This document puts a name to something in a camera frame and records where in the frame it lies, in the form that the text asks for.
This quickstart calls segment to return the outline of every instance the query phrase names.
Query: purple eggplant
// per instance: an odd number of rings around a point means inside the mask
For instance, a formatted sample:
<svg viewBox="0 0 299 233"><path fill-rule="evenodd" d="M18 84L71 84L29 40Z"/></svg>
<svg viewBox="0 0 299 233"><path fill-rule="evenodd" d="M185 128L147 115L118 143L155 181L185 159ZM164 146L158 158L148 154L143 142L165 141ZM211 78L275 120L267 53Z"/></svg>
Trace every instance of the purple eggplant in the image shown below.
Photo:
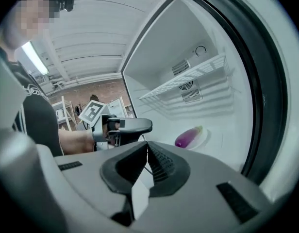
<svg viewBox="0 0 299 233"><path fill-rule="evenodd" d="M202 133L202 126L185 131L176 138L174 145L185 149L192 141Z"/></svg>

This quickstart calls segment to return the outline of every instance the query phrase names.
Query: ceiling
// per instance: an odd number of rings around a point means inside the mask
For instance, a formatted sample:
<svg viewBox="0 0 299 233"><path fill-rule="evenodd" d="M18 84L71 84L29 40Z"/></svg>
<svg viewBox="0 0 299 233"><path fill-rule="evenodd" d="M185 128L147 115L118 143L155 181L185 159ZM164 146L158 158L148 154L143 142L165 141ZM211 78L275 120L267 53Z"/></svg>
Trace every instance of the ceiling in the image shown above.
<svg viewBox="0 0 299 233"><path fill-rule="evenodd" d="M68 82L118 73L129 44L159 1L75 0L71 12L61 11L32 41L48 77Z"/></svg>

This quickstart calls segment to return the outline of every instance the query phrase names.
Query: white wire rack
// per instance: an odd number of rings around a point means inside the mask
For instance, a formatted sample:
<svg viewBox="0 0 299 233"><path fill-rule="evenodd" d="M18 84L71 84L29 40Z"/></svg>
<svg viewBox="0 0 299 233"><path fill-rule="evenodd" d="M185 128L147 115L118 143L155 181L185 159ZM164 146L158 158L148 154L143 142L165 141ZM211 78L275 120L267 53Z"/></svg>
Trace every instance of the white wire rack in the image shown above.
<svg viewBox="0 0 299 233"><path fill-rule="evenodd" d="M188 83L192 80L195 80L202 75L207 75L211 72L214 72L217 69L224 67L225 62L225 54L219 54L210 60L207 60L195 67L191 67L190 69L182 72L178 76L174 77L173 79L167 81L166 83L160 85L159 87L153 89L152 91L148 92L147 94L143 95L139 99L150 98L153 96L157 96L162 94L166 91L171 90L174 87L178 87L182 84Z"/></svg>

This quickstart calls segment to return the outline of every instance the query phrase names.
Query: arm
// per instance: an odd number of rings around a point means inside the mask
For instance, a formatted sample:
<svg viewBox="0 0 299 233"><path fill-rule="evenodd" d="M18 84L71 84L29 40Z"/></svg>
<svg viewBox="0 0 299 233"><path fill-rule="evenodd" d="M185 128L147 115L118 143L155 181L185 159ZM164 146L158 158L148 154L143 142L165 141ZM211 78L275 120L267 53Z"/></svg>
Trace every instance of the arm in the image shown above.
<svg viewBox="0 0 299 233"><path fill-rule="evenodd" d="M59 130L59 139L64 154L78 154L93 151L95 143L92 131Z"/></svg>

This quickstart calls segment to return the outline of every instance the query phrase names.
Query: refrigerator shelf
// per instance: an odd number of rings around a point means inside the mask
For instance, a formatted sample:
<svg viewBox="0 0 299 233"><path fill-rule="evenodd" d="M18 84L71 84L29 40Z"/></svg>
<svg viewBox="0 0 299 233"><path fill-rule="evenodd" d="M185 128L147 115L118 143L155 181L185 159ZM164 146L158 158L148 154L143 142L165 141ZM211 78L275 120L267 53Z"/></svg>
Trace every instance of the refrigerator shelf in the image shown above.
<svg viewBox="0 0 299 233"><path fill-rule="evenodd" d="M222 67L224 67L225 63L225 54L219 54L205 62L200 63L195 67L191 67L190 69L186 70L185 72L179 74L178 76L174 77L173 79L167 81L166 83L158 86L157 88L153 89L152 91L146 93L139 99L150 98L153 96L160 95L166 91L171 90L174 87L178 87L190 81L193 81L203 75L207 75L212 73Z"/></svg>

